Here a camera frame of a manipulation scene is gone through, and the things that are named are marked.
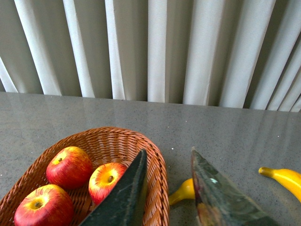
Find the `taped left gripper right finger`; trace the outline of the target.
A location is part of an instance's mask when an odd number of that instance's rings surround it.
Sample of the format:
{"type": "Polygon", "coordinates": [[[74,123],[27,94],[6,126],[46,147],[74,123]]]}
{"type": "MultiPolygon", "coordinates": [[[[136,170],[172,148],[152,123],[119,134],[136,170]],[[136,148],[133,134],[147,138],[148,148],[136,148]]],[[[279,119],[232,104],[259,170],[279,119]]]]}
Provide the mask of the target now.
{"type": "Polygon", "coordinates": [[[202,226],[276,226],[249,196],[191,148],[195,202],[202,226]]]}

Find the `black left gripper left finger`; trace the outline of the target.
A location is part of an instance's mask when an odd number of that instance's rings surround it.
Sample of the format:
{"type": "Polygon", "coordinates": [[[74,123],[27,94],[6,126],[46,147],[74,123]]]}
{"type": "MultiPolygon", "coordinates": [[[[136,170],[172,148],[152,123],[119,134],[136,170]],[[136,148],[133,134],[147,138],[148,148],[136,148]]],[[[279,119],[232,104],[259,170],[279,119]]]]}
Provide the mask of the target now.
{"type": "Polygon", "coordinates": [[[142,149],[82,226],[142,226],[147,196],[147,152],[142,149]]]}

